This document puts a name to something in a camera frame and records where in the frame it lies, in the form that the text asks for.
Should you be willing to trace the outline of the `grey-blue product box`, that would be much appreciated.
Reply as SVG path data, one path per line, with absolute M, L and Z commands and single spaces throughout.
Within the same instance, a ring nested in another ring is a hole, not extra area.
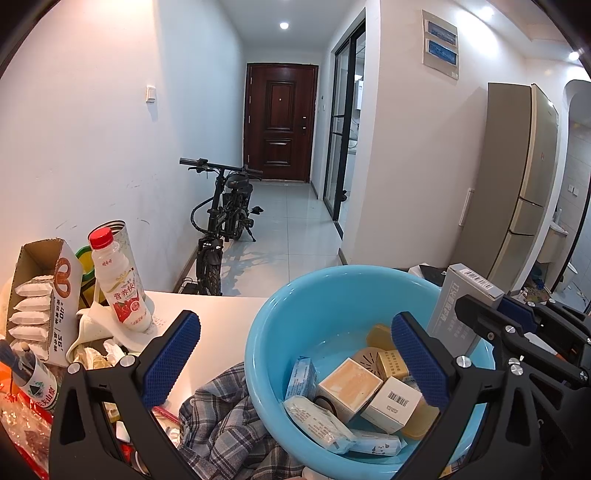
M 438 302 L 426 327 L 428 334 L 441 341 L 454 356 L 470 356 L 481 337 L 468 322 L 464 297 L 471 297 L 496 309 L 505 293 L 468 266 L 450 265 Z

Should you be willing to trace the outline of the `orange soap box lid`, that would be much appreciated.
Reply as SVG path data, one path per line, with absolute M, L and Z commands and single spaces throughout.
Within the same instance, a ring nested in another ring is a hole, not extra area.
M 391 327 L 386 324 L 377 324 L 370 329 L 366 337 L 367 345 L 372 348 L 379 348 L 384 351 L 396 349 L 392 338 Z

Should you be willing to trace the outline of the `light blue carton box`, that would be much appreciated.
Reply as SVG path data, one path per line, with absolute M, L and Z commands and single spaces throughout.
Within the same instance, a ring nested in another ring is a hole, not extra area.
M 407 446 L 407 442 L 397 435 L 356 429 L 353 429 L 352 433 L 355 436 L 355 441 L 349 450 L 353 453 L 396 457 Z

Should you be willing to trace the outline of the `red snack bags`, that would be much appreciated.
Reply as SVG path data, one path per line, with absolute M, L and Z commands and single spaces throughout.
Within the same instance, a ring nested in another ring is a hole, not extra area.
M 50 425 L 1 365 L 1 425 L 38 479 L 49 478 Z

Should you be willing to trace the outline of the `white crumpled tissue pile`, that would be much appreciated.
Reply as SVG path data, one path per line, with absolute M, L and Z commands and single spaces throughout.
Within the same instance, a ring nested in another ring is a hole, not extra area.
M 159 336 L 164 330 L 161 318 L 153 316 L 150 325 L 144 332 L 129 330 L 121 324 L 110 306 L 93 302 L 87 309 L 77 312 L 79 320 L 78 336 L 66 353 L 69 364 L 75 361 L 79 347 L 90 347 L 97 351 L 105 351 L 104 342 L 111 340 L 122 350 L 138 354 L 148 343 Z

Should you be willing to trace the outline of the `brown round perforated disc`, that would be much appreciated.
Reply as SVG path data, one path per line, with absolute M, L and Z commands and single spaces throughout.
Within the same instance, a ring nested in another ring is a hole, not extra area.
M 352 356 L 352 359 L 360 364 L 360 366 L 363 366 L 363 368 L 369 370 L 372 374 L 384 379 L 378 364 L 379 353 L 381 351 L 382 349 L 377 347 L 366 347 L 356 352 L 356 354 Z

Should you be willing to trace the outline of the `blue plaid cloth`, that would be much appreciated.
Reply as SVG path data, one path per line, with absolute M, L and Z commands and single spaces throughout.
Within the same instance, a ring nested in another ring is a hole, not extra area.
M 200 479 L 300 479 L 304 465 L 270 436 L 249 396 L 245 366 L 201 386 L 179 408 L 179 453 Z

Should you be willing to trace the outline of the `beige refrigerator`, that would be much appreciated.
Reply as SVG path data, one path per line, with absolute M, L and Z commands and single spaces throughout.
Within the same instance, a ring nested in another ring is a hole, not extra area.
M 535 84 L 490 83 L 476 185 L 451 262 L 505 292 L 536 241 L 556 166 L 559 115 Z

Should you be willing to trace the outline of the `strawberry milk bottle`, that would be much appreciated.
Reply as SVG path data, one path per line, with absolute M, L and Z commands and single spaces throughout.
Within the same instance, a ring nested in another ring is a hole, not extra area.
M 140 293 L 134 267 L 121 251 L 109 227 L 100 227 L 89 234 L 95 278 L 113 309 L 116 319 L 125 328 L 145 332 L 152 317 Z

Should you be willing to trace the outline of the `beige square box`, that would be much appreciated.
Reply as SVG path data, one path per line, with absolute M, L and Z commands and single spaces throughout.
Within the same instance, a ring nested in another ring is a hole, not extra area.
M 365 408 L 383 383 L 370 370 L 347 358 L 318 384 L 315 402 L 346 424 Z

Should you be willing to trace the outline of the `open cardboard snack box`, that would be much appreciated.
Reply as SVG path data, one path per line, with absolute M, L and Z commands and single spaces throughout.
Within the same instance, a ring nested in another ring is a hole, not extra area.
M 8 342 L 26 342 L 41 361 L 67 367 L 66 353 L 78 335 L 82 273 L 63 239 L 23 245 L 9 297 Z

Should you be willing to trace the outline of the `white wipes packet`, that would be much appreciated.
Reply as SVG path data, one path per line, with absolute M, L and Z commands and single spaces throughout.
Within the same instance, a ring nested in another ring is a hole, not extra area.
M 346 454 L 356 443 L 356 436 L 345 424 L 307 397 L 290 397 L 283 401 L 283 408 L 305 435 L 329 452 Z

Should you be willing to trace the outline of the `light blue flat box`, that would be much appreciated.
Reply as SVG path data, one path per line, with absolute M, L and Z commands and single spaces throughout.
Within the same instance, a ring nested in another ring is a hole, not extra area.
M 303 396 L 308 398 L 308 400 L 313 400 L 315 398 L 315 390 L 317 390 L 315 365 L 310 357 L 300 356 L 294 363 L 293 370 L 291 370 L 284 399 L 287 400 L 294 396 Z

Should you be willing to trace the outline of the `black bicycle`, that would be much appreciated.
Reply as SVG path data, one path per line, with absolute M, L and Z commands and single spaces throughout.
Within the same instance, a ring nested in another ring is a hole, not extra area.
M 195 206 L 189 216 L 191 225 L 201 238 L 195 256 L 195 279 L 181 287 L 181 292 L 221 296 L 224 244 L 238 241 L 243 231 L 256 242 L 252 234 L 252 215 L 262 214 L 263 208 L 250 208 L 249 202 L 253 191 L 252 180 L 263 179 L 263 171 L 247 166 L 214 164 L 205 158 L 180 158 L 179 164 L 197 174 L 216 174 L 213 195 Z

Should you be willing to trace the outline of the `wall electrical panel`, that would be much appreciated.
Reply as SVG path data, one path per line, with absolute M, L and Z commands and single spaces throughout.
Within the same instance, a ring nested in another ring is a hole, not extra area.
M 457 81 L 459 79 L 458 29 L 425 10 L 423 23 L 423 64 Z

